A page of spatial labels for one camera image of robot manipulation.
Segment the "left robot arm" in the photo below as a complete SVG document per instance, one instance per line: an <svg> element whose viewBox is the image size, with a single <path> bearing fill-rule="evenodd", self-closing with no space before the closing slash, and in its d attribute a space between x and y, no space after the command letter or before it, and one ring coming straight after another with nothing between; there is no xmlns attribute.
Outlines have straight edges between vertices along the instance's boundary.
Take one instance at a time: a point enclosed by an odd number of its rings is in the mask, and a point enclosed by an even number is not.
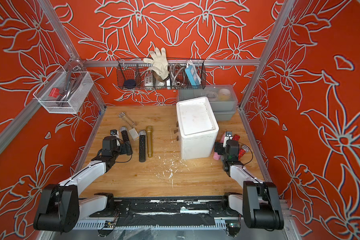
<svg viewBox="0 0 360 240"><path fill-rule="evenodd" d="M103 139L102 148L90 163L68 179L42 190L33 228L37 231L68 233L95 213L116 214L113 194L100 193L80 200L81 193L107 173L120 155L131 156L131 143L116 136Z"/></svg>

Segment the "red glitter microphone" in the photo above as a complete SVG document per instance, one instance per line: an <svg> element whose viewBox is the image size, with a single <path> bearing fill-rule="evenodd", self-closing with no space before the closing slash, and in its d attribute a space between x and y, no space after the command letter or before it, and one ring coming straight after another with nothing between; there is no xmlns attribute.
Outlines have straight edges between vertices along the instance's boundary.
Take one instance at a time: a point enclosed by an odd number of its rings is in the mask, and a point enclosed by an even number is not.
<svg viewBox="0 0 360 240"><path fill-rule="evenodd" d="M240 160L246 152L247 152L246 149L240 148L239 154L238 154L238 160Z"/></svg>
<svg viewBox="0 0 360 240"><path fill-rule="evenodd" d="M237 141L237 142L240 140L240 138L241 138L241 137L240 137L239 135L234 135L234 136L233 136L233 140L234 140L234 141Z"/></svg>

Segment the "white power strip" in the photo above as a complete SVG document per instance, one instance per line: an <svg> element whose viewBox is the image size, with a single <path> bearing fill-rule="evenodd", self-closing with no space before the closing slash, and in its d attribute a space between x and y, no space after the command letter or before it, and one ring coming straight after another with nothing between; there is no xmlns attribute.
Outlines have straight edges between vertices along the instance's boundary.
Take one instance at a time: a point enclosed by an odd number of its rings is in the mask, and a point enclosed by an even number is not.
<svg viewBox="0 0 360 240"><path fill-rule="evenodd" d="M148 89L154 87L154 81L153 81L153 75L152 74L147 74L144 77L144 87L148 88Z"/></svg>

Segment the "white work glove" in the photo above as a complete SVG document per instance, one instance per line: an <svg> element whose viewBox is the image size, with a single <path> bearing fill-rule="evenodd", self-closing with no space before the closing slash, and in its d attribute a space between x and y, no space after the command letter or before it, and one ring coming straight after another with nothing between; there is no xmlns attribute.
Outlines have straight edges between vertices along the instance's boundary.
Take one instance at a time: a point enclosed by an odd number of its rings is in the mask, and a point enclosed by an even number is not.
<svg viewBox="0 0 360 240"><path fill-rule="evenodd" d="M143 58L143 62L151 64L148 70L154 71L162 80L169 76L169 63L167 60L167 52L165 48L155 48L154 51L149 51L149 58Z"/></svg>

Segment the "blue box in basket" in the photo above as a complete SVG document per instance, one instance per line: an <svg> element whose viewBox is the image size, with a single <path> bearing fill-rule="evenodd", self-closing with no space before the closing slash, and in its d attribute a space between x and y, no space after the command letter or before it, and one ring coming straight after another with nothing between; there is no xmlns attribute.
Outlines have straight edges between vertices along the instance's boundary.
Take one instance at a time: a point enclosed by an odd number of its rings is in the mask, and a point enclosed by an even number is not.
<svg viewBox="0 0 360 240"><path fill-rule="evenodd" d="M199 74L197 72L197 68L195 64L192 61L186 62L186 68L185 68L186 75L189 79L189 82L191 86L200 86L201 85L201 78L199 77Z"/></svg>

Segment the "gold microphone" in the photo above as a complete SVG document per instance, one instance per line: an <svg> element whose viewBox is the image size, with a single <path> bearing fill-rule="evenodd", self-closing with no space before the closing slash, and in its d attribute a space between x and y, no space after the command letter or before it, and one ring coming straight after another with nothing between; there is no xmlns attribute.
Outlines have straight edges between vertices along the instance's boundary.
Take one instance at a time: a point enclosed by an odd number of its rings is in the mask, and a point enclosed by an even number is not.
<svg viewBox="0 0 360 240"><path fill-rule="evenodd" d="M152 158L153 157L153 127L147 126L146 133L147 133L147 148L148 148L147 153L148 153L148 157Z"/></svg>

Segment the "yellow tape roll in box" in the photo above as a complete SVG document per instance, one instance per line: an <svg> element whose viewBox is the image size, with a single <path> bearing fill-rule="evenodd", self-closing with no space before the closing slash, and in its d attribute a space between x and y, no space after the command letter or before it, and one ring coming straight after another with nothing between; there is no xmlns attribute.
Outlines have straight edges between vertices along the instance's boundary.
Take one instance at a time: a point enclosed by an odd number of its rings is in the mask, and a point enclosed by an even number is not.
<svg viewBox="0 0 360 240"><path fill-rule="evenodd" d="M218 91L219 101L229 101L231 99L231 91L229 89L220 89Z"/></svg>

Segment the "black glitter microphone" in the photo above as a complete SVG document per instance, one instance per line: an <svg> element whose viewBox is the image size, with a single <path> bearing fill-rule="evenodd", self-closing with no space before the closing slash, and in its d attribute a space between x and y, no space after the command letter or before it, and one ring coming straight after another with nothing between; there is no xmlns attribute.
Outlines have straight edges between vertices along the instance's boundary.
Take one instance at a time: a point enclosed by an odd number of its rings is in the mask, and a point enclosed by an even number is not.
<svg viewBox="0 0 360 240"><path fill-rule="evenodd" d="M128 129L123 126L120 128L120 132L122 134L123 142L126 145L126 154L127 156L131 156L133 154L133 150L128 136Z"/></svg>
<svg viewBox="0 0 360 240"><path fill-rule="evenodd" d="M139 132L139 162L144 163L146 161L146 131L141 130Z"/></svg>

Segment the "white drawer cabinet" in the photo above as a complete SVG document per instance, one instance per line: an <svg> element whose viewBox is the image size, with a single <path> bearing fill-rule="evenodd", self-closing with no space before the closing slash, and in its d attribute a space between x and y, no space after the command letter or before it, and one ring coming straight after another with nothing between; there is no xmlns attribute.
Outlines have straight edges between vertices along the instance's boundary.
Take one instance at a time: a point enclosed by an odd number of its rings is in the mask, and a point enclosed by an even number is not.
<svg viewBox="0 0 360 240"><path fill-rule="evenodd" d="M192 160L211 155L219 125L207 97L176 104L181 158Z"/></svg>

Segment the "clear glass tube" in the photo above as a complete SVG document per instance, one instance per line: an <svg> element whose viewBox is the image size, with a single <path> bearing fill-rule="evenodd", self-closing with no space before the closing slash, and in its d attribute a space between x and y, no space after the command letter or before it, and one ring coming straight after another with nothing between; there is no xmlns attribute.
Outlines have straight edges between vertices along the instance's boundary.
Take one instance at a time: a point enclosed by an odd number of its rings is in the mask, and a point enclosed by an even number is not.
<svg viewBox="0 0 360 240"><path fill-rule="evenodd" d="M137 123L133 121L125 112L119 113L119 118L121 118L131 128L135 128L137 125Z"/></svg>

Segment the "dark round object in basket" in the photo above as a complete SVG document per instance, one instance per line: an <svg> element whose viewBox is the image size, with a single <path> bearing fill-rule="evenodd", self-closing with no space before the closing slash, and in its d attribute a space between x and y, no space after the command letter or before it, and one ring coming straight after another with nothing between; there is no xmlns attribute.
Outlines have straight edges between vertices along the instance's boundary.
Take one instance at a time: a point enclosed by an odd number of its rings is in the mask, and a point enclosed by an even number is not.
<svg viewBox="0 0 360 240"><path fill-rule="evenodd" d="M124 81L123 87L125 89L134 89L137 86L135 79L127 79Z"/></svg>

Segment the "small white card box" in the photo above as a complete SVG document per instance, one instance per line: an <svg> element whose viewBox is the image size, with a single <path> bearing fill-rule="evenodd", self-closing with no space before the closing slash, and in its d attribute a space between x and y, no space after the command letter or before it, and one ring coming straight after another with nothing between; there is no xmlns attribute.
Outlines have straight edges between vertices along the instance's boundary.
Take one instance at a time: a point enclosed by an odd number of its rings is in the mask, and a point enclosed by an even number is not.
<svg viewBox="0 0 360 240"><path fill-rule="evenodd" d="M130 130L128 130L129 134L131 135L131 138L134 140L134 141L137 141L140 137L138 131L135 129L135 128L132 128Z"/></svg>

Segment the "pink microphone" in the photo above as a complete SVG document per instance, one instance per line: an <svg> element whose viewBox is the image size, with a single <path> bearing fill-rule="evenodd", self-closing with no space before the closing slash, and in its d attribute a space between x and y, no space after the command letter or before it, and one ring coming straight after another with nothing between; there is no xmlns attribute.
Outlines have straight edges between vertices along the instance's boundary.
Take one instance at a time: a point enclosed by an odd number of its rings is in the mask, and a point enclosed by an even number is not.
<svg viewBox="0 0 360 240"><path fill-rule="evenodd" d="M215 151L213 154L213 159L218 161L221 158L222 152L221 151Z"/></svg>

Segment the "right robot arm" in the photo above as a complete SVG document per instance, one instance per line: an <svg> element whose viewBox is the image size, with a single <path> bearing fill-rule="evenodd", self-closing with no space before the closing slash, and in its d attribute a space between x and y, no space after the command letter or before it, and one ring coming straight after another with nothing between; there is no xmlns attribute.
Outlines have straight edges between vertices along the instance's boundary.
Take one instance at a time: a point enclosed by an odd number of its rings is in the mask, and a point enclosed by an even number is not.
<svg viewBox="0 0 360 240"><path fill-rule="evenodd" d="M235 140L215 143L214 152L221 156L223 170L243 190L242 194L226 195L228 208L240 214L250 229L282 230L284 217L276 185L252 175L239 160L240 150Z"/></svg>

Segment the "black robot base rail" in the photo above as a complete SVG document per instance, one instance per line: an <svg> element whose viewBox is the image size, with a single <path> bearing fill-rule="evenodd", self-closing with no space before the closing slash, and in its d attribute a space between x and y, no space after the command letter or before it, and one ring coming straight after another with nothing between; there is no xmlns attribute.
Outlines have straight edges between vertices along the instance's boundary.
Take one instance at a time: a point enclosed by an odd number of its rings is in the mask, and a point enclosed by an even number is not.
<svg viewBox="0 0 360 240"><path fill-rule="evenodd" d="M90 220L116 220L117 227L224 227L242 217L228 209L224 196L115 198L114 209Z"/></svg>

